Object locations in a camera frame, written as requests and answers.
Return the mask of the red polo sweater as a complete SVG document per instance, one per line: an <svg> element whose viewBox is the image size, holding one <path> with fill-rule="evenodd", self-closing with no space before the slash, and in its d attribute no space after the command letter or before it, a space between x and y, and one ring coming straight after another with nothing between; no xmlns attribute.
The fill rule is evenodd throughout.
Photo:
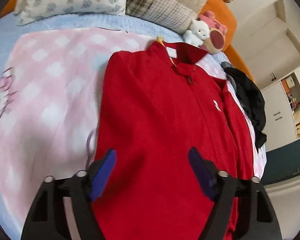
<svg viewBox="0 0 300 240"><path fill-rule="evenodd" d="M92 204L106 239L198 239L213 208L189 162L195 147L233 177L254 174L251 129L225 80L200 66L205 51L153 42L115 52L103 80L96 156L116 164Z"/></svg>

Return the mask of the black garment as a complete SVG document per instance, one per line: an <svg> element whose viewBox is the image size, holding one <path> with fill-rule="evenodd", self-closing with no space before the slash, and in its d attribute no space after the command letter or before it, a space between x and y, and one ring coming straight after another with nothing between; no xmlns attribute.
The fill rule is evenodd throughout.
<svg viewBox="0 0 300 240"><path fill-rule="evenodd" d="M255 83L241 70L228 62L222 62L221 67L227 79L234 86L236 96L250 119L255 132L255 146L261 148L267 140L263 133L266 125L265 101Z"/></svg>

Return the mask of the pink hello kitty blanket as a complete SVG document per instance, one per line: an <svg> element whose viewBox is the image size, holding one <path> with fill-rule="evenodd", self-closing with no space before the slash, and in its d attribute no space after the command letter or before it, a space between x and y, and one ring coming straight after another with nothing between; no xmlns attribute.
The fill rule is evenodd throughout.
<svg viewBox="0 0 300 240"><path fill-rule="evenodd" d="M0 195L23 225L41 180L66 178L95 153L102 82L114 52L147 35L100 28L22 35L0 78Z"/></svg>

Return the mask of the light blue quilted bedspread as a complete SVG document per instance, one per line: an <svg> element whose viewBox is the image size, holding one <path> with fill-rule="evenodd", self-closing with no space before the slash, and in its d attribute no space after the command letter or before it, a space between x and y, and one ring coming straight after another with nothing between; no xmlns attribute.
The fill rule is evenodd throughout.
<svg viewBox="0 0 300 240"><path fill-rule="evenodd" d="M67 14L18 26L0 19L0 226L19 239L46 176L67 178L95 155L103 77L117 51L181 37L130 16Z"/></svg>

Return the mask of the white wardrobe cabinet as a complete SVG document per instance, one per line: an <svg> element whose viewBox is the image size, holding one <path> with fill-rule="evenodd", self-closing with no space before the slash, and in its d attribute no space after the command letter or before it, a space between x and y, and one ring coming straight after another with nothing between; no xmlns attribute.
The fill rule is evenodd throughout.
<svg viewBox="0 0 300 240"><path fill-rule="evenodd" d="M261 92L265 101L266 151L300 140L300 66Z"/></svg>

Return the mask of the pink mushroom plush toy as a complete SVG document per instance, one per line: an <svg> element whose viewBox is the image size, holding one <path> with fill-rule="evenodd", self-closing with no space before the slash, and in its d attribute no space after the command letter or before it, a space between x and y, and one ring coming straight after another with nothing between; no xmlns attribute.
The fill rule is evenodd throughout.
<svg viewBox="0 0 300 240"><path fill-rule="evenodd" d="M225 36L228 32L227 27L221 24L212 11L206 11L198 16L198 20L205 22L209 26L210 37L203 41L199 48L208 51L210 54L220 53L225 45Z"/></svg>

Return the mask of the white plush lamb toy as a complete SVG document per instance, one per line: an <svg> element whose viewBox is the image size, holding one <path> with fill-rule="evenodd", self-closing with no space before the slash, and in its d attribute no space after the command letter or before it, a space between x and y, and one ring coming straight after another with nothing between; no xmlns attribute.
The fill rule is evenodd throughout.
<svg viewBox="0 0 300 240"><path fill-rule="evenodd" d="M210 38L210 28L204 21L192 20L189 29L183 35L185 43L199 47Z"/></svg>

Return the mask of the beige plaid pillow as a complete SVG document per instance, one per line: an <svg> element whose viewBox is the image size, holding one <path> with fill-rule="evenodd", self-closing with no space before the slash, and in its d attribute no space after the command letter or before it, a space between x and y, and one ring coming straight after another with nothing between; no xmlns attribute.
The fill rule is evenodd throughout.
<svg viewBox="0 0 300 240"><path fill-rule="evenodd" d="M126 14L183 35L207 0L127 0Z"/></svg>

